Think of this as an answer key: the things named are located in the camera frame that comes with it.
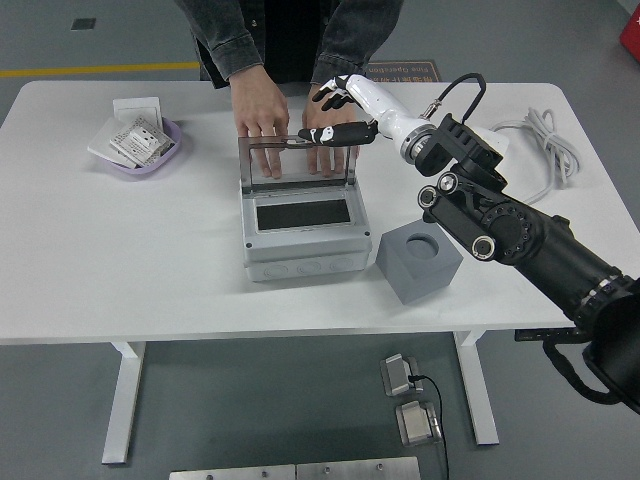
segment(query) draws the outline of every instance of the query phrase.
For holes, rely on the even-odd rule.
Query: box lid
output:
[[[358,147],[320,147],[297,135],[238,138],[242,193],[355,183]]]

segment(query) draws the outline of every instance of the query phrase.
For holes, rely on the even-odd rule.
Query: gray floor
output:
[[[86,16],[98,18],[95,31],[69,32]],[[376,58],[435,59],[445,81],[479,71],[490,82],[558,85],[640,224],[640,64],[617,40],[628,18],[614,0],[586,8],[576,0],[407,0]],[[5,1],[0,43],[0,70],[195,58],[168,0]],[[186,80],[197,71],[75,78]],[[0,77],[0,118],[29,80]],[[418,456],[424,479],[442,478],[441,450],[400,444],[393,408],[401,402],[385,397],[378,373],[380,359],[400,352],[440,385],[451,478],[636,479],[640,417],[583,400],[539,344],[511,337],[488,333],[479,342],[501,439],[493,447],[474,444],[448,334],[153,343],[131,460],[121,467],[100,465],[119,354],[107,344],[3,346],[0,478],[162,479],[175,470],[402,455]],[[579,362],[578,349],[567,352]]]

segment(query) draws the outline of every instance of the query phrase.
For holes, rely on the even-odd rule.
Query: coiled white cable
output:
[[[551,125],[545,120],[547,115],[551,117]],[[580,154],[571,143],[557,134],[556,122],[552,110],[545,110],[542,115],[540,115],[537,110],[529,108],[529,113],[524,117],[523,121],[500,122],[494,125],[491,130],[497,132],[503,128],[524,128],[531,131],[536,142],[544,152],[549,165],[549,181],[546,187],[526,199],[524,203],[530,205],[549,193],[555,184],[556,176],[566,185],[569,177],[579,171]]]

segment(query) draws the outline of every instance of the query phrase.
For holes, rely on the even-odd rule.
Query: wrist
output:
[[[268,76],[262,64],[251,65],[250,67],[238,70],[233,75],[231,75],[229,77],[229,84],[233,86],[234,83],[242,82],[245,79],[256,78],[263,75]]]

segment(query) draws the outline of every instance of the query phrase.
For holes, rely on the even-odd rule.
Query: gray cube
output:
[[[446,287],[462,255],[435,223],[418,220],[380,239],[376,264],[403,304]]]

